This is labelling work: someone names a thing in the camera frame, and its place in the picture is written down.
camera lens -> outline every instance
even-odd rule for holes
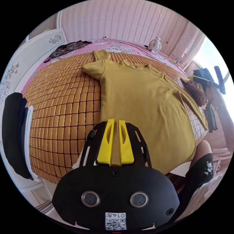
[[[93,191],[86,191],[81,196],[82,203],[87,207],[95,207],[99,204],[100,198]]]

person's leg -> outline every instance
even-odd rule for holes
[[[191,161],[190,167],[189,169],[203,156],[207,155],[207,154],[212,154],[212,150],[210,147],[210,144],[208,143],[208,141],[206,140],[202,140],[197,148],[196,148],[196,153]]]

bed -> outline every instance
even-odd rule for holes
[[[80,70],[94,61],[93,50],[105,49],[111,60],[151,64],[166,73],[181,88],[186,74],[162,54],[154,54],[142,45],[112,40],[93,41],[85,48],[42,63],[22,90],[27,106],[33,106],[29,136],[32,171],[57,184],[72,170],[84,146],[87,134],[99,123],[100,83]],[[196,143],[206,135],[197,116],[184,103],[193,126]]]

knee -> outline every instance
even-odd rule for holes
[[[202,154],[202,155],[206,155],[206,154],[212,153],[210,144],[209,144],[209,142],[206,141],[206,140],[202,140],[202,141],[198,144],[196,150],[199,151],[199,153]]]

yellow t-shirt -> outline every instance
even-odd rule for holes
[[[94,51],[104,58],[105,51]],[[81,67],[101,84],[100,121],[114,118],[139,128],[149,148],[152,167],[166,174],[192,160],[196,141],[183,105],[185,100],[207,129],[195,101],[166,74],[151,65],[101,59]],[[112,164],[119,164],[118,124],[114,128]]]

